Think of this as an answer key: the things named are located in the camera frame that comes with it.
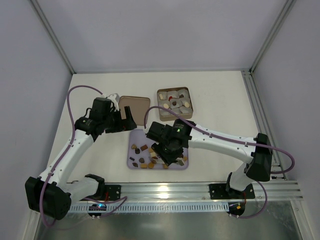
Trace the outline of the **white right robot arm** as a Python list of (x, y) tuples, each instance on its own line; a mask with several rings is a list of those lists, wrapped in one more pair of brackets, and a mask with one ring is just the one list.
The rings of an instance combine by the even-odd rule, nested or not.
[(146, 137), (151, 148), (169, 166), (177, 162), (184, 149), (203, 149), (242, 161), (226, 180), (225, 192), (231, 197), (241, 196), (252, 182), (268, 182), (271, 178), (273, 152), (267, 135), (240, 137), (210, 131), (193, 121), (176, 119), (173, 125), (152, 122)]

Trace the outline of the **rose gold tin lid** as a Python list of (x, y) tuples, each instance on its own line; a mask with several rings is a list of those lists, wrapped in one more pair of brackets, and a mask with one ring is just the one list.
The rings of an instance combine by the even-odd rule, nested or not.
[(126, 118), (125, 107), (129, 106), (135, 123), (138, 126), (144, 125), (145, 113), (151, 106), (151, 100), (148, 97), (121, 96), (118, 104), (123, 120)]

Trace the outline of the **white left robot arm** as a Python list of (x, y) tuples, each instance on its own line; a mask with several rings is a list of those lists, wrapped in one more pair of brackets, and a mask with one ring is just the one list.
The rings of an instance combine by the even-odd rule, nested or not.
[(122, 118), (119, 100), (116, 93), (95, 98), (86, 115), (75, 121), (70, 139), (51, 165), (37, 178), (27, 179), (25, 191), (31, 210), (61, 220), (71, 204), (85, 198), (102, 200), (105, 197), (103, 177), (87, 174), (75, 183), (68, 183), (68, 179), (81, 157), (100, 135), (137, 128), (129, 106), (125, 106), (126, 118)]

